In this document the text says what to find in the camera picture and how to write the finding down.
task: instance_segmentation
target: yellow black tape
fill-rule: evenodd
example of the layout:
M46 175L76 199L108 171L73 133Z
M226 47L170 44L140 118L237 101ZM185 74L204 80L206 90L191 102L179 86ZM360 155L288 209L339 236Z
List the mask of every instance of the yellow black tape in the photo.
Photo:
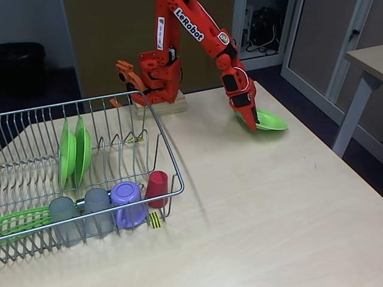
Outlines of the yellow black tape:
M161 221L160 221L160 218L158 217L157 212L149 213L149 217L150 217L151 226L154 229L161 228Z

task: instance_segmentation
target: translucent gray cup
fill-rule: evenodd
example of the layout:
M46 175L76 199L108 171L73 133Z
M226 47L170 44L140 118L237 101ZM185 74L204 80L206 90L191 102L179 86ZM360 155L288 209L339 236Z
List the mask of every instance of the translucent gray cup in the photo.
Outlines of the translucent gray cup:
M85 214L111 207L109 195L102 188L94 188L85 194ZM111 212L105 212L85 219L87 236L104 237L115 229Z
M80 216L72 199L69 197L59 197L53 200L49 205L49 212L53 222L59 222ZM79 243L84 236L84 223L82 219L74 222L67 222L57 225L54 228L56 238L60 244L67 247Z

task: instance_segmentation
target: cabinet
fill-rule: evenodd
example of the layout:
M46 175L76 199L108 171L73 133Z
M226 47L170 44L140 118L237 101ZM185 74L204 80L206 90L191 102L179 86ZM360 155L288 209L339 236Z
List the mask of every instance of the cabinet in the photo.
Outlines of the cabinet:
M280 65L295 0L236 0L233 37L247 70Z

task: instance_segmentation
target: plastic plate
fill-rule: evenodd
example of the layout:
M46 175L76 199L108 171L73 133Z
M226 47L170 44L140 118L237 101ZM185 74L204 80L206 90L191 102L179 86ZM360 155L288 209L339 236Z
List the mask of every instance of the plastic plate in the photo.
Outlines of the plastic plate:
M76 137L65 119L60 139L60 183L64 188L66 180L73 174L76 163Z
M92 140L82 117L78 118L76 125L77 156L76 156L76 183L80 184L84 174L90 167L92 157Z
M242 121L245 121L240 112L234 112L237 117ZM267 112L262 109L257 109L259 124L257 129L260 130L285 130L287 129L287 123L271 112Z

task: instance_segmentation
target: wall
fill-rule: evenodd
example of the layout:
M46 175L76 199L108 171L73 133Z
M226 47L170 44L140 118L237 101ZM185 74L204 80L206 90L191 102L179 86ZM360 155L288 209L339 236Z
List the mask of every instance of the wall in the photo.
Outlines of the wall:
M118 59L135 65L139 74L138 54L155 47L155 3L155 0L65 0L84 97L126 91L117 76ZM234 0L200 3L219 27L231 30ZM215 60L185 29L180 28L180 32L181 91L220 86L221 70Z
M49 68L74 65L60 0L0 0L0 44L38 42Z

